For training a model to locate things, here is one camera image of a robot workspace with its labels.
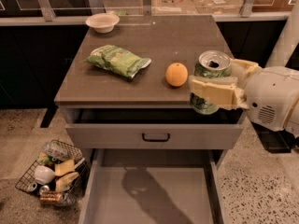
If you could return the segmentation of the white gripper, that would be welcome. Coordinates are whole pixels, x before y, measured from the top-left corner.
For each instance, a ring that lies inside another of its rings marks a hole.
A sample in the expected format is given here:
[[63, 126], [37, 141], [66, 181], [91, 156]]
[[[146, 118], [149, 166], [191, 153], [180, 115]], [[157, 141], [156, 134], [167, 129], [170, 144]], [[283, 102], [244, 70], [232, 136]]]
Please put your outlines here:
[[284, 66], [262, 68], [232, 59], [231, 77], [189, 76], [191, 93], [226, 110], [237, 109], [237, 86], [244, 90], [247, 116], [271, 131], [299, 131], [299, 71]]

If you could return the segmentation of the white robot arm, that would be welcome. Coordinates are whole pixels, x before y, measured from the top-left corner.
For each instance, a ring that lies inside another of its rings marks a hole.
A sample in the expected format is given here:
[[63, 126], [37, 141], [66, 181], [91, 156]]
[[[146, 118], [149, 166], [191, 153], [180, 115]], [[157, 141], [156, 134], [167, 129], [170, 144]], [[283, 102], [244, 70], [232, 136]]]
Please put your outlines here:
[[242, 108], [250, 121], [298, 138], [299, 71], [286, 66], [299, 43], [298, 13], [296, 5], [265, 68], [220, 51], [203, 52], [189, 76], [191, 107], [203, 115]]

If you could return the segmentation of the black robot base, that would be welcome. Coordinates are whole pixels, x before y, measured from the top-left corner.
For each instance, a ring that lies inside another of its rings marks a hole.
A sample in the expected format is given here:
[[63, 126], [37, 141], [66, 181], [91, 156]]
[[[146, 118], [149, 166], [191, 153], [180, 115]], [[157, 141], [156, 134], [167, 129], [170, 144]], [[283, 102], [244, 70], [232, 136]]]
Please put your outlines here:
[[290, 153], [299, 148], [299, 138], [287, 131], [273, 132], [261, 125], [253, 123], [265, 150], [270, 153]]

